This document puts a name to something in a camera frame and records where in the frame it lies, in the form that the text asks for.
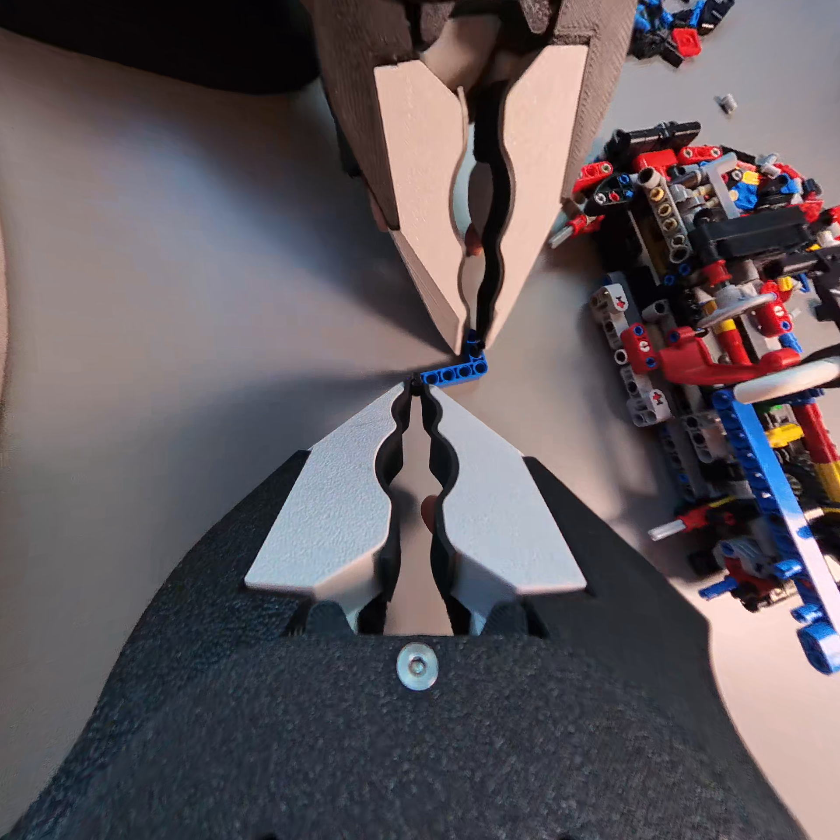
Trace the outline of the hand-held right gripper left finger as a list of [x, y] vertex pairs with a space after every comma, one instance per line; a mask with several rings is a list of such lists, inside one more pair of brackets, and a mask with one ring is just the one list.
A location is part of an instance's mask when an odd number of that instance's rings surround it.
[[308, 451], [245, 575], [250, 590], [334, 602], [378, 634], [401, 568], [391, 483], [403, 467], [412, 389], [395, 385]]

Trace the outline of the lego car model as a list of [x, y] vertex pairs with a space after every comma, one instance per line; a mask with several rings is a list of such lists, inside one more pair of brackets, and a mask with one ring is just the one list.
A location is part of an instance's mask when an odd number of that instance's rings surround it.
[[838, 389], [838, 343], [807, 353], [795, 303], [817, 295], [838, 327], [838, 207], [741, 215], [725, 177], [756, 155], [700, 143], [698, 122], [617, 129], [573, 186], [552, 247], [593, 235], [605, 278], [590, 298], [636, 427], [652, 429], [681, 505], [658, 542], [699, 531], [689, 555], [751, 613], [797, 596], [811, 666], [838, 673], [838, 443], [819, 405]]

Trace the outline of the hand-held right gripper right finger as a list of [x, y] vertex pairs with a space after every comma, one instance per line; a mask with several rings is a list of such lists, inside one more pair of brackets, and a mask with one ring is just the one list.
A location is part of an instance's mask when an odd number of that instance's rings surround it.
[[453, 634], [494, 607], [582, 592], [586, 580], [524, 455], [435, 385], [420, 384], [433, 508], [431, 568]]

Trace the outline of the pile of black blue pins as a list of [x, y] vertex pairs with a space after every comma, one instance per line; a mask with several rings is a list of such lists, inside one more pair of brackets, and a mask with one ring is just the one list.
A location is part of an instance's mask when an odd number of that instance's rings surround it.
[[674, 68], [697, 57], [701, 40], [732, 10], [734, 1], [685, 2], [672, 13], [662, 1], [637, 2], [627, 54], [637, 60], [660, 58]]

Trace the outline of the blue L-shaped lego beam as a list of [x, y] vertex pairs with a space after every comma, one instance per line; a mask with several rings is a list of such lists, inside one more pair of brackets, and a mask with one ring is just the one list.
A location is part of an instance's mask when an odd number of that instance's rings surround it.
[[475, 381], [488, 372], [488, 362], [485, 352], [479, 356], [470, 354], [469, 334], [473, 331], [476, 333], [473, 329], [467, 332], [463, 352], [454, 363], [421, 373], [426, 385], [446, 387], [461, 382]]

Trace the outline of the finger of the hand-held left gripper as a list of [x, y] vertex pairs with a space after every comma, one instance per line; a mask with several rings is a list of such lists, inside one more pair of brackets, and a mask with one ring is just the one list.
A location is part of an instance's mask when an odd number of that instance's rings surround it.
[[466, 97], [421, 60], [377, 67], [374, 79], [398, 214], [392, 240], [435, 327], [458, 354], [469, 313], [453, 191], [466, 155]]
[[491, 184], [476, 303], [483, 344], [508, 320], [559, 213], [588, 55], [587, 45], [547, 46], [491, 85], [480, 104], [476, 151]]

